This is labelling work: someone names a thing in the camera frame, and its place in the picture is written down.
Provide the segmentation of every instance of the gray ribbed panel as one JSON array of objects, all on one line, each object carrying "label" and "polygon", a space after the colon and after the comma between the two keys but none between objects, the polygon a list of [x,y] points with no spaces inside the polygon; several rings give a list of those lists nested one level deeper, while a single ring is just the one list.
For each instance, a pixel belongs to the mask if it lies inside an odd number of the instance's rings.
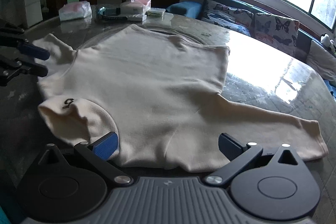
[{"label": "gray ribbed panel", "polygon": [[[39,223],[26,219],[22,224]],[[73,224],[265,224],[239,210],[227,193],[198,178],[140,178],[115,189],[94,213]],[[306,218],[298,224],[313,224]]]}]

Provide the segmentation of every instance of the white plush toy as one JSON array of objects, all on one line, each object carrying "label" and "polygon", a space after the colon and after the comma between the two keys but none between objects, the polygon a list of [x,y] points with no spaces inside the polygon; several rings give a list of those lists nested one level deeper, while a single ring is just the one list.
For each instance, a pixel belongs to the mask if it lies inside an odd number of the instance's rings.
[{"label": "white plush toy", "polygon": [[336,54],[334,41],[330,40],[329,35],[324,34],[323,36],[321,36],[321,43],[324,47],[329,48],[333,54]]}]

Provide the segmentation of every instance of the plastic wrapper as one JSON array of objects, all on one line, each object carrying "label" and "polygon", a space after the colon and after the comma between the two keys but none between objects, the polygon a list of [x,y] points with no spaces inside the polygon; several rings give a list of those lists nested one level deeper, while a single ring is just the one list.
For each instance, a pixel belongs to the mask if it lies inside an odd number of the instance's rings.
[{"label": "plastic wrapper", "polygon": [[92,15],[90,2],[77,1],[65,4],[61,9],[59,9],[58,14],[60,21],[86,18]]},{"label": "plastic wrapper", "polygon": [[151,8],[151,0],[130,0],[121,3],[120,13],[124,15],[144,15]]}]

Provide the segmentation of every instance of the pillow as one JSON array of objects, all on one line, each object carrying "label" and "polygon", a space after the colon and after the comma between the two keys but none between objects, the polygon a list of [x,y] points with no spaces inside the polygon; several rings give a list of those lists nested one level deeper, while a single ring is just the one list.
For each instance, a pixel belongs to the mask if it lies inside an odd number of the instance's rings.
[{"label": "pillow", "polygon": [[306,63],[324,80],[336,86],[336,58],[314,40],[311,41]]},{"label": "pillow", "polygon": [[256,13],[254,38],[294,57],[299,24],[292,18]]},{"label": "pillow", "polygon": [[204,12],[204,15],[201,20],[204,22],[215,24],[217,26],[224,27],[229,30],[239,32],[249,37],[251,36],[249,30],[246,27],[235,24],[234,22],[231,22],[230,20],[225,20],[225,17],[222,15],[218,15],[218,14],[216,15],[211,12]]},{"label": "pillow", "polygon": [[230,15],[236,24],[243,25],[246,28],[250,28],[253,20],[253,13],[250,11],[229,7],[213,0],[207,0],[204,10],[213,14],[224,13]]}]

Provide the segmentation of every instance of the sofa backrest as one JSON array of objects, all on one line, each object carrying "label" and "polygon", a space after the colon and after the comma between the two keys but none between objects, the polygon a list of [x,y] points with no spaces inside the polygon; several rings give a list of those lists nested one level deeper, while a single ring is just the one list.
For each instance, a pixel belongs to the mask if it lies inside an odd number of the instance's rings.
[{"label": "sofa backrest", "polygon": [[[248,11],[254,13],[254,14],[256,14],[256,13],[268,13],[269,14],[269,12],[267,12],[265,10],[262,10],[258,7],[255,7],[251,4],[245,3],[245,2],[240,1],[240,0],[213,0],[213,1],[216,1],[218,3],[224,4],[224,5],[230,6],[230,7],[235,7],[235,8],[238,8],[238,9],[245,9],[245,10],[248,10]],[[204,0],[204,2],[203,2],[202,11],[204,10],[205,4],[206,4],[206,0]],[[320,43],[314,37],[312,37],[308,33],[304,32],[303,30],[299,29],[299,33],[298,33],[298,37],[297,37],[297,41],[296,41],[296,51],[295,51],[295,56],[294,56],[296,59],[306,63],[312,40]]]}]

